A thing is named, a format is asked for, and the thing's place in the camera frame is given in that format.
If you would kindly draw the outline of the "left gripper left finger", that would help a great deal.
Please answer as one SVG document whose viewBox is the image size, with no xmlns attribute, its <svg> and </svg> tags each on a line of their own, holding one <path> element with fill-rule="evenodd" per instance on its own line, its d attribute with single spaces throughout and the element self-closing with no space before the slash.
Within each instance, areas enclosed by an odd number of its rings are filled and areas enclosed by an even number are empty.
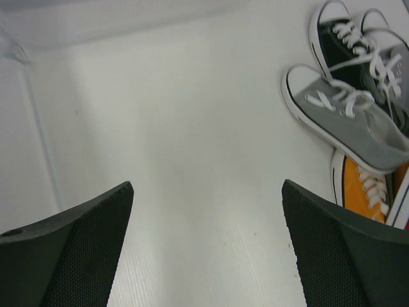
<svg viewBox="0 0 409 307">
<path fill-rule="evenodd" d="M 134 199 L 130 182 L 1 234 L 1 306 L 107 306 Z"/>
</svg>

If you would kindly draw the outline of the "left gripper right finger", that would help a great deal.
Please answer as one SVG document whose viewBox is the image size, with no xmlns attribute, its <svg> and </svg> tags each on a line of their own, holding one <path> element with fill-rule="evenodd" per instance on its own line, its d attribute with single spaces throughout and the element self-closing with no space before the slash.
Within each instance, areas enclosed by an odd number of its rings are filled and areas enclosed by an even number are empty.
<svg viewBox="0 0 409 307">
<path fill-rule="evenodd" d="M 286 225 L 308 306 L 408 306 L 408 232 L 331 203 L 291 180 Z"/>
</svg>

